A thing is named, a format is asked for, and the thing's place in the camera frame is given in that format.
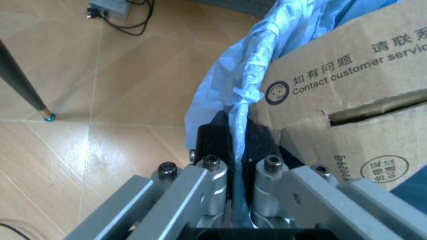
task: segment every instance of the wooden floor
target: wooden floor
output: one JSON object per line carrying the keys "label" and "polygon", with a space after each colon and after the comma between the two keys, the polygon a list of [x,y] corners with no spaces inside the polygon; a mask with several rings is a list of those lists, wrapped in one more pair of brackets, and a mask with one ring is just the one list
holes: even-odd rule
{"label": "wooden floor", "polygon": [[[0,0],[0,38],[57,121],[0,81],[0,222],[61,239],[134,174],[188,162],[184,115],[257,19],[157,0],[144,35],[86,19],[88,0]],[[146,7],[133,6],[127,24]],[[0,239],[20,239],[0,227]]]}

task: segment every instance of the cardboard box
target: cardboard box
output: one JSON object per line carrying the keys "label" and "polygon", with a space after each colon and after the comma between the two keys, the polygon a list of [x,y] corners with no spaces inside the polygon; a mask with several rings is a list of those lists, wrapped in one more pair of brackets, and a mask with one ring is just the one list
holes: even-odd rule
{"label": "cardboard box", "polygon": [[251,118],[339,181],[402,183],[427,162],[426,9],[393,4],[276,60]]}

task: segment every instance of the blue foot cap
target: blue foot cap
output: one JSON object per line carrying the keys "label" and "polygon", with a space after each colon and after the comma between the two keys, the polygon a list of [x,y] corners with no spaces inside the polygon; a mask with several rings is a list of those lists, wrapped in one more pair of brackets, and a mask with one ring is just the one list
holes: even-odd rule
{"label": "blue foot cap", "polygon": [[55,120],[56,115],[54,113],[52,113],[52,115],[50,115],[50,117],[48,118],[44,118],[44,120],[46,122],[53,122]]}

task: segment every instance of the screw head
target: screw head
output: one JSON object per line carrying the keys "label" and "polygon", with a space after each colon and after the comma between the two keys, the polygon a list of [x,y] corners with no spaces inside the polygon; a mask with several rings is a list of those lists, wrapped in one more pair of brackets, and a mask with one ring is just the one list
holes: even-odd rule
{"label": "screw head", "polygon": [[203,167],[210,171],[215,171],[220,168],[220,158],[216,155],[206,155],[203,158]]}
{"label": "screw head", "polygon": [[158,166],[158,178],[163,179],[174,179],[177,176],[177,165],[171,161],[163,162]]}
{"label": "screw head", "polygon": [[194,163],[196,160],[196,150],[190,149],[190,163]]}
{"label": "screw head", "polygon": [[276,173],[283,167],[283,159],[277,155],[268,155],[264,158],[264,169]]}
{"label": "screw head", "polygon": [[311,166],[311,169],[313,169],[317,174],[328,181],[331,178],[331,171],[323,164],[314,164]]}

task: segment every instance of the power strip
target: power strip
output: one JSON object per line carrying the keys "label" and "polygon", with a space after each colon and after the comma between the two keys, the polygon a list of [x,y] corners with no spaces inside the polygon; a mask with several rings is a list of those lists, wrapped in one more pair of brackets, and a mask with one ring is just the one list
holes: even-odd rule
{"label": "power strip", "polygon": [[91,8],[98,9],[100,13],[108,11],[108,16],[126,20],[131,3],[125,0],[89,0]]}

